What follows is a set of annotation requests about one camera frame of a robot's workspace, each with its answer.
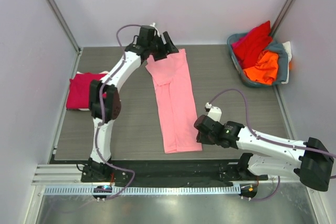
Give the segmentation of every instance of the laundry basket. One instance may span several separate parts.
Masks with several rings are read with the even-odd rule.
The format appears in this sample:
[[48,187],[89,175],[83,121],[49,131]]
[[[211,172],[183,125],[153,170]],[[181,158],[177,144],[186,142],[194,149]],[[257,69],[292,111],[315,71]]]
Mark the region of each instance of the laundry basket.
[[250,87],[250,88],[263,88],[263,87],[270,87],[273,85],[276,85],[277,82],[274,82],[272,85],[267,85],[267,84],[262,84],[259,82],[255,82],[255,81],[251,81],[250,79],[247,78],[247,76],[244,74],[244,71],[242,70],[237,57],[235,55],[235,53],[233,52],[233,48],[232,48],[232,43],[239,41],[240,38],[246,36],[247,33],[243,33],[243,34],[233,34],[231,35],[228,39],[227,39],[227,45],[229,47],[229,54],[232,58],[233,64],[235,65],[240,79],[242,80],[243,84]]

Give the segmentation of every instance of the white wall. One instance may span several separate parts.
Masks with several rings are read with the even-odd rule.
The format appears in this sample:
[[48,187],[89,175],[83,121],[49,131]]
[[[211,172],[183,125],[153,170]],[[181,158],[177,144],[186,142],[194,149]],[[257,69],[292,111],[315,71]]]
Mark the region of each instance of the white wall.
[[[294,70],[281,87],[297,137],[320,139],[336,153],[336,1],[296,0],[276,37],[292,43]],[[336,181],[324,195],[336,206]]]
[[76,53],[45,0],[0,0],[0,28],[0,222],[21,224]]
[[[229,35],[274,21],[285,0],[55,0],[80,46],[115,46],[130,23],[156,22],[175,44],[222,44]],[[132,40],[135,28],[121,36]]]

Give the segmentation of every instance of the cable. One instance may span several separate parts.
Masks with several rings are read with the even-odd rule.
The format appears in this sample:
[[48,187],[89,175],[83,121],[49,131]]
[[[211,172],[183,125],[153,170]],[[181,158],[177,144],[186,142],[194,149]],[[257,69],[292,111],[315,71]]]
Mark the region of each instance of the cable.
[[270,195],[268,195],[267,197],[261,198],[261,199],[255,199],[255,198],[249,198],[249,197],[242,196],[241,198],[246,199],[248,201],[264,201],[264,200],[272,198],[277,193],[277,191],[279,190],[279,187],[280,187],[280,176],[278,176],[278,184],[277,184],[277,187],[275,188],[274,192],[271,193]]
[[133,37],[133,40],[132,40],[131,44],[133,44],[133,43],[135,42],[135,38],[136,38],[136,37],[138,37],[138,35],[134,35],[134,37]]
[[81,170],[81,169],[79,168],[78,164],[76,164],[76,167],[77,167],[78,171],[83,172],[83,170]]
[[267,143],[270,143],[270,144],[276,144],[276,145],[279,145],[279,146],[282,146],[282,147],[287,147],[287,148],[291,148],[291,149],[298,149],[298,150],[305,150],[305,151],[310,151],[310,152],[316,152],[316,153],[320,153],[320,154],[323,154],[323,155],[326,155],[326,156],[330,156],[330,157],[333,157],[333,158],[336,158],[336,154],[333,154],[333,153],[330,153],[330,152],[325,152],[325,151],[322,151],[322,150],[318,150],[318,149],[314,149],[314,148],[310,148],[310,147],[303,147],[303,146],[296,146],[296,145],[291,145],[291,144],[284,144],[284,143],[278,143],[276,141],[273,141],[273,140],[270,140],[270,139],[267,139],[265,137],[262,137],[262,136],[259,136],[258,134],[256,134],[252,127],[251,127],[251,124],[250,124],[250,121],[249,121],[249,114],[248,114],[248,103],[247,103],[247,99],[246,99],[246,96],[238,89],[225,89],[223,91],[221,91],[220,93],[218,93],[217,95],[215,95],[210,101],[209,101],[209,104],[212,104],[212,102],[214,102],[221,94],[224,94],[225,92],[228,92],[228,91],[237,91],[238,93],[241,94],[241,96],[243,97],[244,99],[244,103],[245,103],[245,117],[246,117],[246,124],[247,124],[247,127],[248,129],[250,130],[251,134],[253,136],[255,136],[256,138],[260,139],[260,140],[263,140]]

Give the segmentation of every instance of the white cloth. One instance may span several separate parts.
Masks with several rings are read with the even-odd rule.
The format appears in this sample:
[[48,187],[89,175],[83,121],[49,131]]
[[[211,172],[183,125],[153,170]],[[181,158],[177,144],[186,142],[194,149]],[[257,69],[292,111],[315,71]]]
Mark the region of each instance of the white cloth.
[[286,53],[288,54],[288,65],[287,65],[287,79],[286,81],[282,81],[281,83],[287,84],[289,81],[289,62],[292,60],[292,49],[291,49],[290,41],[282,43],[282,45],[284,46],[284,49]]

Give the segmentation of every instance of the red cloth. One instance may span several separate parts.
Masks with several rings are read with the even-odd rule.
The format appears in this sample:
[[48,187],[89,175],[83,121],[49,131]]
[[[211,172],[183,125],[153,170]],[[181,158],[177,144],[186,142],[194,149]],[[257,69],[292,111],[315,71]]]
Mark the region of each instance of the red cloth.
[[253,28],[245,37],[232,44],[242,69],[254,67],[260,53],[272,42],[271,22],[267,21],[258,27]]
[[90,82],[100,80],[105,75],[105,73],[78,73],[73,79],[70,79],[66,108],[68,110],[88,109]]

